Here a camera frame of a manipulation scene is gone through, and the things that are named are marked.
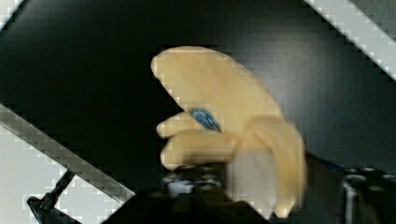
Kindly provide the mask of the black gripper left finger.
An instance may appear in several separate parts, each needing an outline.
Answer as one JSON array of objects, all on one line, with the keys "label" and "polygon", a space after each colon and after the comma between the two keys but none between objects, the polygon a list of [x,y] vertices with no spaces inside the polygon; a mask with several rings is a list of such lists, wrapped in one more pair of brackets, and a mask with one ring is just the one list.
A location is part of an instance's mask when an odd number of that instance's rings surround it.
[{"label": "black gripper left finger", "polygon": [[221,163],[181,166],[101,224],[268,224],[248,203],[226,195],[227,179]]}]

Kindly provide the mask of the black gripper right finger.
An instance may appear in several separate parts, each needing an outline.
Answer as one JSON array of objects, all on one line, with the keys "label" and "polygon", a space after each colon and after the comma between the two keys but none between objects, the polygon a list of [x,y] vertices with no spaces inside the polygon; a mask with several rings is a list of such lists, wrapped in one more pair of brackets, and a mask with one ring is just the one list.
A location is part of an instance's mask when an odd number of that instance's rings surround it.
[{"label": "black gripper right finger", "polygon": [[344,167],[311,153],[303,203],[273,224],[396,224],[395,175],[371,166]]}]

